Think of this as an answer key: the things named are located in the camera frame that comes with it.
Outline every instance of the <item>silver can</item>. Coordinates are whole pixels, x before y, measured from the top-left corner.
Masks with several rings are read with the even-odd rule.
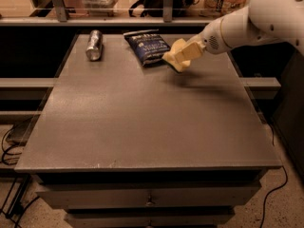
[[[94,29],[90,32],[86,47],[86,56],[90,61],[97,61],[101,58],[103,48],[103,35]]]

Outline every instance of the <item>drawer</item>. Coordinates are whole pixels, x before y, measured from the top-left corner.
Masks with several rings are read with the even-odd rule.
[[[171,208],[101,210],[92,213],[66,214],[65,221],[74,228],[182,227],[218,225],[227,222],[234,211],[217,208]]]
[[[245,204],[260,188],[259,182],[243,185],[146,184],[40,186],[37,195],[54,209],[105,209],[180,206],[236,206]]]

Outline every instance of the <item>gray tabletop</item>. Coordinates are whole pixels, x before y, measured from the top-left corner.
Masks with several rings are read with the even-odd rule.
[[[191,35],[162,35],[170,45]],[[182,74],[143,68],[122,35],[104,35],[101,61],[80,35],[16,166],[19,172],[278,167],[227,54]]]

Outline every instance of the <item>floor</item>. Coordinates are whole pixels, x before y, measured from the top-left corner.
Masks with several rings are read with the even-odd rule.
[[[304,227],[304,183],[295,170],[293,163],[286,153],[280,138],[272,129],[265,124],[265,131],[274,143],[274,149],[277,155],[282,159],[284,168],[288,176],[287,184],[274,191],[268,196],[265,205],[265,220],[263,228],[295,228]],[[0,125],[0,138],[11,128],[10,125]],[[0,163],[0,168],[4,168],[4,164]],[[282,185],[286,180],[284,169],[270,170],[261,179],[262,188],[248,201],[244,206],[235,208],[236,215],[227,223],[219,225],[218,228],[257,228],[260,227],[263,214],[263,201],[266,195]],[[0,205],[10,190],[13,179],[0,178]],[[37,183],[32,181],[26,194],[21,200],[23,206],[26,206],[35,195],[35,187]],[[65,212],[61,210],[52,210],[42,199],[35,201],[22,216],[19,225],[22,228],[70,228],[64,221]],[[14,216],[13,220],[18,220],[18,216]],[[13,228],[15,224],[6,219],[4,214],[0,216],[1,228]]]

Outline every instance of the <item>drawer knob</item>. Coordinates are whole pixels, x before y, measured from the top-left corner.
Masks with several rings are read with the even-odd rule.
[[[155,205],[155,202],[152,200],[152,197],[151,196],[149,196],[148,197],[148,200],[147,200],[147,202],[146,202],[146,204],[145,204],[145,206],[146,207],[153,207]]]

